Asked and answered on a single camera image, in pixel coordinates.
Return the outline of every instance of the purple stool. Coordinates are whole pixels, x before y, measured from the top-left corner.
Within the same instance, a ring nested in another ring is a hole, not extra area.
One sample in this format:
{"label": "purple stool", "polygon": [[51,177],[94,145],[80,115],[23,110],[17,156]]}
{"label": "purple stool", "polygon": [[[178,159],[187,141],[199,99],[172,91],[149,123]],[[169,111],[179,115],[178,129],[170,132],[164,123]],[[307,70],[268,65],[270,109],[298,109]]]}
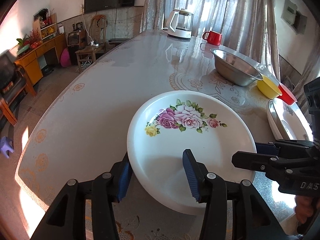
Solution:
{"label": "purple stool", "polygon": [[0,149],[3,153],[3,155],[9,159],[9,153],[8,151],[13,153],[13,147],[11,146],[12,144],[12,140],[6,136],[3,136],[1,138],[1,142],[0,142]]}

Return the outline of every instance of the electric kettle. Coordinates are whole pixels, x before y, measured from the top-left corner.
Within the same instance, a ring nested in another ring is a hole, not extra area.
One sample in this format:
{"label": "electric kettle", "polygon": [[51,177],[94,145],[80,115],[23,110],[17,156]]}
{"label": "electric kettle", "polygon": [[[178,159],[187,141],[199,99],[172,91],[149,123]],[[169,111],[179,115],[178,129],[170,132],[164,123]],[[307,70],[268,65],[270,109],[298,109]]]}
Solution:
{"label": "electric kettle", "polygon": [[168,34],[177,38],[190,39],[193,13],[186,9],[173,10],[167,20]]}

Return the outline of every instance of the pink rose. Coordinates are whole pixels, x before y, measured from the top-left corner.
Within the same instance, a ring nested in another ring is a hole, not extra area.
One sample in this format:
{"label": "pink rose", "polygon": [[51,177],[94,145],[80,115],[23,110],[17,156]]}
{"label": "pink rose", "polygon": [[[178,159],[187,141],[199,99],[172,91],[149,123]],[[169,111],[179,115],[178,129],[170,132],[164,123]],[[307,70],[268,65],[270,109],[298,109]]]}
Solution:
{"label": "pink rose", "polygon": [[198,129],[202,126],[201,114],[192,106],[177,106],[173,116],[178,124],[188,129]]}
{"label": "pink rose", "polygon": [[217,120],[215,120],[215,119],[211,119],[210,118],[210,120],[209,120],[209,125],[211,126],[211,127],[213,127],[213,128],[216,128],[217,126],[219,126],[219,122],[217,121]]}
{"label": "pink rose", "polygon": [[179,128],[178,126],[175,125],[176,121],[173,118],[174,116],[174,111],[171,108],[167,108],[164,110],[160,116],[158,117],[157,121],[161,126],[167,129],[177,129]]}

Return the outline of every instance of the red bowl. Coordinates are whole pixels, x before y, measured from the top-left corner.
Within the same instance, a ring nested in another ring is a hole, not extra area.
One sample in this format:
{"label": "red bowl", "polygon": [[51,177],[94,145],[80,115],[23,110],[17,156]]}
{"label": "red bowl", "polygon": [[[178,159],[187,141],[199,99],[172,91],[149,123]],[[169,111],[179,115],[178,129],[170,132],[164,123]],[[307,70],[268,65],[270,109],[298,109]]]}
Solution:
{"label": "red bowl", "polygon": [[292,106],[297,102],[295,96],[291,93],[291,91],[282,83],[279,83],[278,88],[282,92],[282,96],[278,96],[282,101],[284,101],[287,105]]}

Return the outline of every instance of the white dish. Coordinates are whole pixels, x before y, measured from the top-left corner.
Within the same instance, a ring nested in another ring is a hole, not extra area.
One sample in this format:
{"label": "white dish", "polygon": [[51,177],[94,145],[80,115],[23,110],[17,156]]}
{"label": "white dish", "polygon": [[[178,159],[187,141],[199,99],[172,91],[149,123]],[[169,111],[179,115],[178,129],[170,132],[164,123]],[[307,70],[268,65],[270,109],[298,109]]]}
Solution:
{"label": "white dish", "polygon": [[280,125],[283,131],[281,134],[284,139],[289,140],[310,140],[306,129],[303,127],[299,117],[291,106],[287,105],[279,98],[273,99],[277,118],[280,120]]}
{"label": "white dish", "polygon": [[199,92],[167,92],[143,104],[130,123],[127,149],[145,190],[185,214],[203,214],[205,209],[205,203],[197,203],[191,195],[182,165],[185,149],[225,180],[253,181],[255,175],[231,163],[237,151],[256,153],[245,123],[230,107]]}
{"label": "white dish", "polygon": [[276,125],[276,111],[275,108],[273,107],[273,100],[270,100],[267,104],[267,117],[268,117],[268,122],[271,128],[271,131],[273,133],[273,136],[275,139],[280,140],[283,139],[277,125]]}

